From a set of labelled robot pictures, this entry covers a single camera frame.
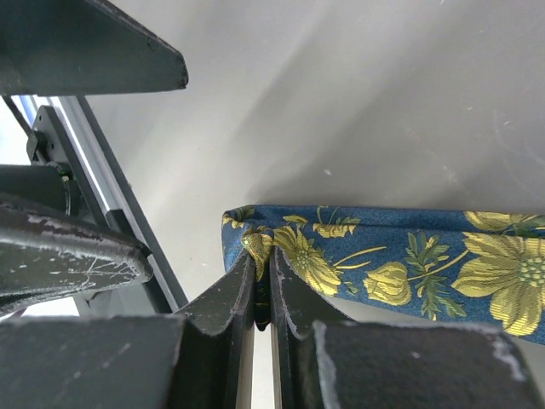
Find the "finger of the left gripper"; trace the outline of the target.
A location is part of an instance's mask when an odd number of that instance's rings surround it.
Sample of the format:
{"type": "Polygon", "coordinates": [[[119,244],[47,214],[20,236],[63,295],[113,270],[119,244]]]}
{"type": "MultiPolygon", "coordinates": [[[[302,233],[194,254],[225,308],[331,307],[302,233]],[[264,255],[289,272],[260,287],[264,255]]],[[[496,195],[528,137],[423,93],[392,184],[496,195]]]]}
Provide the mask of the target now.
{"type": "Polygon", "coordinates": [[[2,95],[184,89],[182,54],[109,1],[3,1],[2,95]]]}

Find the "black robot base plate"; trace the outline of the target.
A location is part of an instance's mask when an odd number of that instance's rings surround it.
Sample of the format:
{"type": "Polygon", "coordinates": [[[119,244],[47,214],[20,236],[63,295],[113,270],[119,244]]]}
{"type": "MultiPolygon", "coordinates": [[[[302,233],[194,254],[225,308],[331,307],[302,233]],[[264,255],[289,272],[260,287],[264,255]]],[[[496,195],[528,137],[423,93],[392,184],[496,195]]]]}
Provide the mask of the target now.
{"type": "Polygon", "coordinates": [[[15,165],[67,173],[81,193],[80,213],[73,217],[134,237],[151,252],[149,281],[64,298],[93,317],[170,314],[183,307],[186,295],[86,98],[5,96],[3,104],[24,136],[28,161],[15,165]]]}

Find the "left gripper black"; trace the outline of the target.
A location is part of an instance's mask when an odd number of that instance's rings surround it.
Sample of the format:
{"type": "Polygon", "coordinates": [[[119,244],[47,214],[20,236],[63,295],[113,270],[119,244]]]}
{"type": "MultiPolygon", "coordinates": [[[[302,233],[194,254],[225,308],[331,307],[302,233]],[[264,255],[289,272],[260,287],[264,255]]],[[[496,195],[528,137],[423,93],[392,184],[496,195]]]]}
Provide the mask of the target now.
{"type": "Polygon", "coordinates": [[[81,193],[67,173],[2,164],[1,192],[2,314],[152,278],[146,245],[73,217],[81,193]]]}

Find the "blue yellow floral tie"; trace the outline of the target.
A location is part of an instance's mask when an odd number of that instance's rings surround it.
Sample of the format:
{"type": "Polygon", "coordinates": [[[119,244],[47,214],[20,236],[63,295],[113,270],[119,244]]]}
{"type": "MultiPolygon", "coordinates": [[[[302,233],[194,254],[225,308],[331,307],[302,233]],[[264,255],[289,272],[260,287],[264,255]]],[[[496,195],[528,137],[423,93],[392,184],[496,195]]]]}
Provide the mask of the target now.
{"type": "Polygon", "coordinates": [[[226,269],[248,253],[258,306],[280,249],[317,293],[544,341],[544,219],[460,210],[246,205],[223,214],[226,269]]]}

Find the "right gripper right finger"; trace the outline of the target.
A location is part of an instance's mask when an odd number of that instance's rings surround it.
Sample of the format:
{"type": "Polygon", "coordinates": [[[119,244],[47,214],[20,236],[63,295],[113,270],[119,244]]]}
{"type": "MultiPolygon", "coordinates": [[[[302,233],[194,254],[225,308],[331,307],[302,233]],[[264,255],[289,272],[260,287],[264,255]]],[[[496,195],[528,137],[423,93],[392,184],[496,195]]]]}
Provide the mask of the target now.
{"type": "Polygon", "coordinates": [[[278,408],[541,408],[516,345],[490,325],[362,323],[274,248],[269,261],[278,408]]]}

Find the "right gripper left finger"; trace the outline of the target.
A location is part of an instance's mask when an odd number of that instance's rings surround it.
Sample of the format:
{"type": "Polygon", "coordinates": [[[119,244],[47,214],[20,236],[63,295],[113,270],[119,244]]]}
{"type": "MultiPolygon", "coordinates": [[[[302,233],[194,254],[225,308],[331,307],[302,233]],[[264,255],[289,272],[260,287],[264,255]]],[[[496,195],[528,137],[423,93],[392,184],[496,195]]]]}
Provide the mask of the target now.
{"type": "Polygon", "coordinates": [[[255,264],[174,314],[1,325],[4,408],[248,408],[255,264]]]}

